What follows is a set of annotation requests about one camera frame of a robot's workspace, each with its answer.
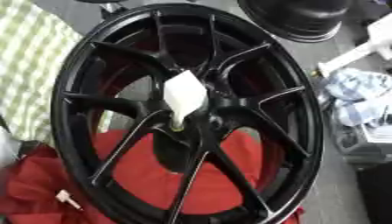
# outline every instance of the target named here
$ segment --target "red fabric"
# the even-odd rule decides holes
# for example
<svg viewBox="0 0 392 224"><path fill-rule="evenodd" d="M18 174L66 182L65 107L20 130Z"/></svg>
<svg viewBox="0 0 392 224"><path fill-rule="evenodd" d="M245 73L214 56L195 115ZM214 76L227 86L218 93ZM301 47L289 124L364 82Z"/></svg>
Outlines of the red fabric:
<svg viewBox="0 0 392 224"><path fill-rule="evenodd" d="M122 136L120 130L99 134L94 140L99 157L105 158ZM159 164L152 151L151 138L144 137L124 155L114 170L114 177L123 188L139 199L165 209L172 202L182 175L171 173ZM236 131L222 143L222 148L247 180L256 186L263 161L260 144ZM72 198L82 205L83 212L55 199L61 189L72 194ZM182 212L210 214L241 203L242 196L230 180L211 164L204 164L186 197ZM0 214L6 214L13 224L113 223L88 203L69 180L54 150L47 146L38 147L33 154L9 170L6 195L0 198ZM285 222L297 223L295 216Z"/></svg>

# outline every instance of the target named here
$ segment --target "wheel spoke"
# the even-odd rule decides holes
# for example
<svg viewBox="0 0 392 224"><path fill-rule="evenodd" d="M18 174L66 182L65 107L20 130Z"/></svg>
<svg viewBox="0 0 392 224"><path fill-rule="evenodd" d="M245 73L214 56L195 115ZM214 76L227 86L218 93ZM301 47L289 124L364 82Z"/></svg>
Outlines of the wheel spoke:
<svg viewBox="0 0 392 224"><path fill-rule="evenodd" d="M164 99L164 83L163 77L152 75L151 76L151 92L150 98L152 100L161 101Z"/></svg>
<svg viewBox="0 0 392 224"><path fill-rule="evenodd" d="M260 214L263 218L269 217L272 213L267 203L260 196L260 193L247 181L240 169L235 165L230 157L220 147L213 151L211 162L225 173L228 178L240 190L244 206L254 214Z"/></svg>
<svg viewBox="0 0 392 224"><path fill-rule="evenodd" d="M164 111L150 113L143 119L136 120L130 131L117 144L98 169L91 176L90 181L94 186L98 186L112 172L120 157L132 148L143 136L151 133L151 129L157 123L168 121L169 115Z"/></svg>
<svg viewBox="0 0 392 224"><path fill-rule="evenodd" d="M152 13L152 17L154 18L155 25L157 27L157 38L159 44L159 52L157 57L160 59L160 62L170 71L175 72L177 74L181 73L181 68L175 62L175 59L170 55L167 42L165 40L165 34L163 31L163 25L161 22L161 12L156 10Z"/></svg>
<svg viewBox="0 0 392 224"><path fill-rule="evenodd" d="M176 223L181 208L184 205L186 195L189 193L189 189L191 189L191 186L196 178L196 175L200 170L201 165L206 160L207 155L208 155L208 151L205 151L202 148L200 148L199 151L196 153L196 156L191 160L189 165L186 167L184 176L181 179L181 183L176 198L171 203L171 207L168 210L168 215L166 217L166 221L164 222L165 224Z"/></svg>
<svg viewBox="0 0 392 224"><path fill-rule="evenodd" d="M137 50L131 47L121 46L109 42L93 41L92 45L97 49L112 51L124 57L136 59L139 63L148 63L151 67L156 68L161 74L169 75L170 71L159 61L157 55L153 52Z"/></svg>
<svg viewBox="0 0 392 224"><path fill-rule="evenodd" d="M305 91L305 87L291 87L287 88L283 91L275 92L272 94L267 94L264 95L260 100L256 99L258 105L262 105L266 102L271 102L271 101L276 101L276 100L281 100L282 98L291 96L291 95L297 95L299 93L302 93Z"/></svg>
<svg viewBox="0 0 392 224"><path fill-rule="evenodd" d="M213 48L213 50L211 51L211 60L214 60L218 55L222 55L221 42L216 35L215 20L215 15L211 15L209 18L209 30L207 33L211 41L211 47Z"/></svg>
<svg viewBox="0 0 392 224"><path fill-rule="evenodd" d="M139 114L145 114L146 111L148 111L146 101L130 101L123 98L92 94L76 94L71 92L65 92L64 96L71 103L80 105L81 110L92 108L108 109L132 118L136 118Z"/></svg>
<svg viewBox="0 0 392 224"><path fill-rule="evenodd" d="M299 143L294 141L282 127L279 126L267 113L262 109L258 109L256 113L262 118L265 125L268 127L269 135L281 141L283 147L286 149L288 155L293 161L298 161L302 158L308 158L310 153L307 152Z"/></svg>
<svg viewBox="0 0 392 224"><path fill-rule="evenodd" d="M265 49L268 49L269 47L270 44L262 43L261 45L254 46L246 50L231 53L217 65L216 69L219 74L222 74L226 69L238 65L244 60L255 59L257 56L263 54Z"/></svg>
<svg viewBox="0 0 392 224"><path fill-rule="evenodd" d="M292 87L287 88L285 90L276 91L271 94L264 94L261 96L254 96L248 98L225 98L221 97L216 100L218 108L227 108L227 107L244 107L253 110L258 110L261 105L267 102L278 101L285 97L293 96L300 94L305 91L305 87Z"/></svg>
<svg viewBox="0 0 392 224"><path fill-rule="evenodd" d="M265 52L265 49L270 47L269 43L262 43L260 45L243 49L236 52L226 53L221 48L218 32L215 28L215 15L210 16L209 26L207 29L207 36L211 43L212 51L208 63L206 63L204 71L216 71L222 75L225 70L232 68L244 60L251 60Z"/></svg>

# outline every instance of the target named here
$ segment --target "gray floor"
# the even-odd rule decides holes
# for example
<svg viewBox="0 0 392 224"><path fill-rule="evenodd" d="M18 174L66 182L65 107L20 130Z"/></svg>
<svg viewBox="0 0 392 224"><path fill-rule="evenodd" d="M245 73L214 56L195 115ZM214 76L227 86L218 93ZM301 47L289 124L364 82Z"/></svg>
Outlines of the gray floor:
<svg viewBox="0 0 392 224"><path fill-rule="evenodd" d="M33 0L33 2L57 14L82 34L91 30L94 25L100 22L98 7L92 4L77 3L72 0ZM133 0L126 3L126 5L135 7L146 3L163 2L184 1ZM200 0L199 3L245 17L235 0ZM280 41L302 68L309 73L319 61L329 60L353 48L354 40L365 34L364 29L359 26L359 21L364 17L369 18L368 10L377 11L377 14L385 11L377 7L365 0L356 2L338 35L329 41L314 45L299 44L281 39ZM375 13L371 12L370 15L376 18ZM353 67L382 72L385 64L381 63L381 59L375 55L354 63ZM354 170L343 161L332 146L328 136L325 140L325 156L322 168L315 186L304 201L304 209L306 211L302 218L304 224L369 223L361 196L357 190Z"/></svg>

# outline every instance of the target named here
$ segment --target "black alloy wheel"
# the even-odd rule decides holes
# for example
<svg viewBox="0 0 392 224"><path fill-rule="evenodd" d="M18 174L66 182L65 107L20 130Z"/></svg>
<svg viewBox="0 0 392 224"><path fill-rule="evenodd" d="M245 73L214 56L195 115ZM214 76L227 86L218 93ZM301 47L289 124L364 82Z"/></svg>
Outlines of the black alloy wheel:
<svg viewBox="0 0 392 224"><path fill-rule="evenodd" d="M173 132L163 85L185 70L206 86L208 102L186 118L184 131ZM115 97L146 75L148 100ZM135 121L100 160L92 138L104 110ZM221 149L220 143L241 127L282 145L279 183L254 188ZM60 71L52 95L52 131L71 176L101 212L119 223L280 223L310 190L323 150L319 106L295 60L259 27L193 4L148 5L95 27ZM140 200L111 176L119 159L147 133L169 137L189 151L167 210ZM203 163L228 176L243 197L241 205L220 213L181 213Z"/></svg>

